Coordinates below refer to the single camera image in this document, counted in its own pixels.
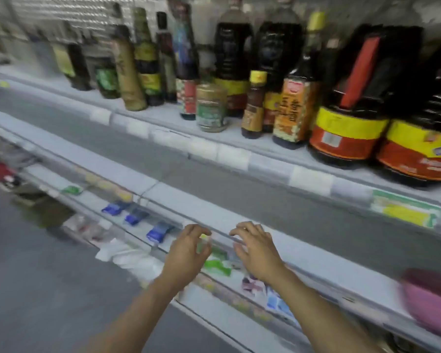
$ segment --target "hand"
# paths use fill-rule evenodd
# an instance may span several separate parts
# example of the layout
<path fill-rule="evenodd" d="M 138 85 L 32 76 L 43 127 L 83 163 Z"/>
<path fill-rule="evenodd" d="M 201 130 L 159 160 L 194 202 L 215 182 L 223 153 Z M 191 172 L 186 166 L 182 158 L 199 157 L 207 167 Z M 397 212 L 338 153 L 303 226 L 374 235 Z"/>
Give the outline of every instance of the hand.
<path fill-rule="evenodd" d="M 229 235 L 242 238 L 248 252 L 240 243 L 234 243 L 235 252 L 248 272 L 261 281 L 272 285 L 273 279 L 286 269 L 273 244 L 271 234 L 265 232 L 261 225 L 254 225 L 252 222 L 239 223 Z"/>
<path fill-rule="evenodd" d="M 209 243 L 204 246 L 201 253 L 196 252 L 201 234 L 211 235 L 211 231 L 195 224 L 185 226 L 166 256 L 160 276 L 165 279 L 167 285 L 172 286 L 175 293 L 183 290 L 194 280 L 211 255 L 212 247 Z"/>

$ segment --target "blue package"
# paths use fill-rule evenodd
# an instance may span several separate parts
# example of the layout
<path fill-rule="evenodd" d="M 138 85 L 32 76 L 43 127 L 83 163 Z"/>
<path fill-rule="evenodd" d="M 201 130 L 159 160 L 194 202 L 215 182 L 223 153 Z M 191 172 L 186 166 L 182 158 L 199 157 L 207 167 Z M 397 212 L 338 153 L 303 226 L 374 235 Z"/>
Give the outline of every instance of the blue package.
<path fill-rule="evenodd" d="M 165 234 L 173 228 L 172 225 L 165 222 L 158 222 L 146 235 L 147 239 L 155 243 L 163 242 Z"/>
<path fill-rule="evenodd" d="M 128 208 L 131 204 L 123 201 L 116 201 L 113 203 L 109 203 L 105 208 L 101 211 L 103 213 L 110 214 L 112 216 L 120 215 L 123 210 Z"/>
<path fill-rule="evenodd" d="M 135 208 L 128 215 L 126 215 L 124 221 L 134 226 L 139 224 L 141 220 L 144 220 L 147 217 L 148 217 L 148 213 L 145 210 L 142 210 L 141 208 Z"/>

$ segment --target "store aisle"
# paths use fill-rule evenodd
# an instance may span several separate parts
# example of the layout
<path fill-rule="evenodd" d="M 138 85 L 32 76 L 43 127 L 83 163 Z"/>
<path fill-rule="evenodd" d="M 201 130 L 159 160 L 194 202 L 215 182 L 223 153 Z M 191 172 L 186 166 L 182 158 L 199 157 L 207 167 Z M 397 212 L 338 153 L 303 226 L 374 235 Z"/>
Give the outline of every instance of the store aisle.
<path fill-rule="evenodd" d="M 124 270 L 96 249 L 24 221 L 0 190 L 0 353 L 68 353 L 103 330 L 139 292 Z M 174 307 L 144 352 L 237 350 Z"/>

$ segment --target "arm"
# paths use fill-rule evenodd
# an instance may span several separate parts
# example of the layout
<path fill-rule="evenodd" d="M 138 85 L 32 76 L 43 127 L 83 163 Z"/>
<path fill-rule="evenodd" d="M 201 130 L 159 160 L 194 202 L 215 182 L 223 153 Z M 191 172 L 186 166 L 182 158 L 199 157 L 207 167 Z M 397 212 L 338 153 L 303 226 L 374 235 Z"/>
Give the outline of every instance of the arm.
<path fill-rule="evenodd" d="M 141 353 L 170 301 L 194 280 L 211 254 L 210 245 L 196 253 L 201 234 L 211 235 L 211 232 L 199 225 L 184 228 L 171 245 L 160 276 L 85 352 Z"/>
<path fill-rule="evenodd" d="M 342 316 L 341 312 L 306 286 L 281 260 L 271 234 L 261 225 L 239 223 L 230 235 L 238 235 L 241 244 L 235 252 L 247 270 L 269 284 L 287 303 L 317 353 L 380 353 L 378 347 Z"/>

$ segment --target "pink bowl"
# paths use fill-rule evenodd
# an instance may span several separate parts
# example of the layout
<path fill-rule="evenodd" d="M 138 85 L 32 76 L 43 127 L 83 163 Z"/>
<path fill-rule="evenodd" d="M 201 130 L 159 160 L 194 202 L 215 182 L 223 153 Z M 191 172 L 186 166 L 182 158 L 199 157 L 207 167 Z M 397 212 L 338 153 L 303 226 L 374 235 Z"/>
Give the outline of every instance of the pink bowl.
<path fill-rule="evenodd" d="M 412 317 L 428 330 L 441 334 L 441 274 L 407 269 L 401 282 L 404 302 Z"/>

